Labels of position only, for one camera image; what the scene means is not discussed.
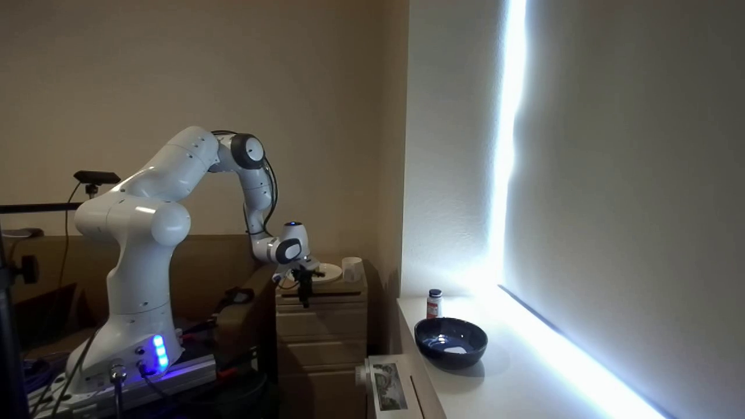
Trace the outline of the robot base with blue lights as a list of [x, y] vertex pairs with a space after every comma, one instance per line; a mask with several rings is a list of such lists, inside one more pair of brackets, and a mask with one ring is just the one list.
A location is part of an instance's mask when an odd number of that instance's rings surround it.
[[124, 417], [128, 411], [156, 400], [177, 400], [185, 392], [216, 382], [212, 354], [175, 361], [163, 336], [147, 336], [121, 356], [86, 370], [92, 340], [70, 351], [64, 368], [36, 392], [27, 394], [30, 419], [100, 419]]

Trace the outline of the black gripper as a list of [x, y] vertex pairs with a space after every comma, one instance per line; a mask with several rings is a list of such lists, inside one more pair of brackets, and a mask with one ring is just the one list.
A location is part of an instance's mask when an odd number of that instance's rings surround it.
[[308, 271], [308, 268], [292, 268], [292, 280], [297, 283], [297, 287], [303, 292], [295, 292], [295, 301], [303, 306], [303, 307], [310, 307], [310, 292], [312, 292], [312, 278], [313, 278], [313, 271]]

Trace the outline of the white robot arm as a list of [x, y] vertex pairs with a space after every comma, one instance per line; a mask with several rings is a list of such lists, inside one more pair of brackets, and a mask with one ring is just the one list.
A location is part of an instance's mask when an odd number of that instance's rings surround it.
[[181, 356], [170, 307], [170, 261], [191, 232], [183, 200], [209, 173], [238, 178], [249, 250], [257, 261], [273, 263], [278, 278], [308, 283], [313, 275], [317, 261], [301, 222], [289, 222], [282, 236], [267, 232], [277, 178], [263, 143], [249, 134], [188, 126], [138, 173], [74, 212], [84, 239], [118, 245], [117, 266], [107, 273], [108, 320], [74, 360], [84, 377], [107, 374], [111, 363], [168, 370]]

